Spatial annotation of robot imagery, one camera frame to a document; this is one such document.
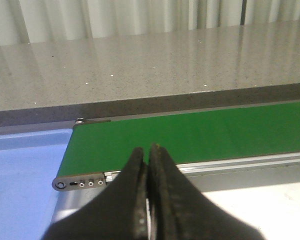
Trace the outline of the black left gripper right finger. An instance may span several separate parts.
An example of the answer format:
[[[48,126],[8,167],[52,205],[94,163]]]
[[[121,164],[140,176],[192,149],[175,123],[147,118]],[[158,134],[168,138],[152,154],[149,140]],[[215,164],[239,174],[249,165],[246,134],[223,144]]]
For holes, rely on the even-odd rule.
[[[164,147],[151,146],[148,170],[152,240],[263,239],[257,229],[203,196]]]

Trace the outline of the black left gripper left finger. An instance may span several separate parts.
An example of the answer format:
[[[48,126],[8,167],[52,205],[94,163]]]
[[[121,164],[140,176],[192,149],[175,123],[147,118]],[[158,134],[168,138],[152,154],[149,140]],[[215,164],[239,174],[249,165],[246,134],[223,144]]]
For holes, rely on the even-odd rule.
[[[147,173],[143,149],[133,149],[117,177],[78,211],[53,223],[44,240],[146,240]]]

